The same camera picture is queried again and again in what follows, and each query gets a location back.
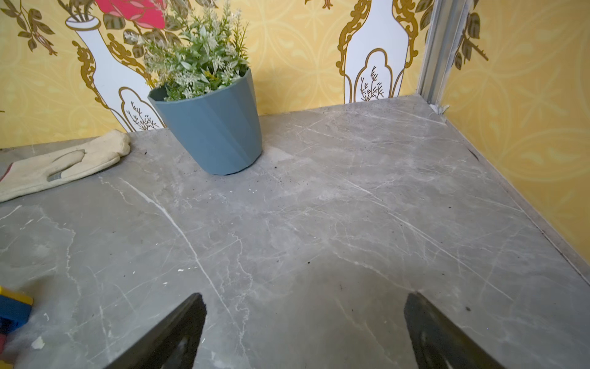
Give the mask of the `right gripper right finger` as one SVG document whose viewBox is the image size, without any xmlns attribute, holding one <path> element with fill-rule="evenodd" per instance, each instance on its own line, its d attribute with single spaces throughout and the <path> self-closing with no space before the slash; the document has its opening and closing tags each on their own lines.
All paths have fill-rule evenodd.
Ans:
<svg viewBox="0 0 590 369">
<path fill-rule="evenodd" d="M 421 293 L 408 294 L 404 318 L 419 369 L 502 367 Z"/>
</svg>

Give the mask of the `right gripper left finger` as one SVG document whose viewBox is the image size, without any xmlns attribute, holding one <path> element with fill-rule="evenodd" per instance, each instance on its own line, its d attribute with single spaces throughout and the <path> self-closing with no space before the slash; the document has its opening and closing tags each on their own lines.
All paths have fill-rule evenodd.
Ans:
<svg viewBox="0 0 590 369">
<path fill-rule="evenodd" d="M 108 367 L 192 369 L 206 316 L 202 295 L 193 293 Z"/>
</svg>

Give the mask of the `blue lego brick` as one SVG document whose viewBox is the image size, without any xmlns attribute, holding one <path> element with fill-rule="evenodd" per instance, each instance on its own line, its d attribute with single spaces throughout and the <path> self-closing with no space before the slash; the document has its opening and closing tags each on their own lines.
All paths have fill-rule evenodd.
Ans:
<svg viewBox="0 0 590 369">
<path fill-rule="evenodd" d="M 1 334 L 8 335 L 29 321 L 32 306 L 13 298 L 1 296 Z"/>
</svg>

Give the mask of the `yellow lego brick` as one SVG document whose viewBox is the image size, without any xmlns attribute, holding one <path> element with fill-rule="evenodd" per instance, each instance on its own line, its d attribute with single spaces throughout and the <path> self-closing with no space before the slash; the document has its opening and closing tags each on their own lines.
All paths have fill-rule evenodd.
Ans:
<svg viewBox="0 0 590 369">
<path fill-rule="evenodd" d="M 28 295 L 25 295 L 21 292 L 14 292 L 14 291 L 12 291 L 6 287 L 3 287 L 3 286 L 0 287 L 0 295 L 5 298 L 10 298 L 14 301 L 18 301 L 23 304 L 27 304 L 27 305 L 34 304 L 34 299 L 32 297 L 29 297 Z"/>
</svg>

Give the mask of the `pink lego brick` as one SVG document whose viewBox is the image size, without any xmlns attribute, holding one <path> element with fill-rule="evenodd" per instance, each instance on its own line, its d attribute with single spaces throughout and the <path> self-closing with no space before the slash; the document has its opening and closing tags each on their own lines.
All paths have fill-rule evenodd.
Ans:
<svg viewBox="0 0 590 369">
<path fill-rule="evenodd" d="M 7 340 L 7 335 L 1 334 L 0 335 L 0 354 L 2 354 L 4 352 L 6 340 Z"/>
</svg>

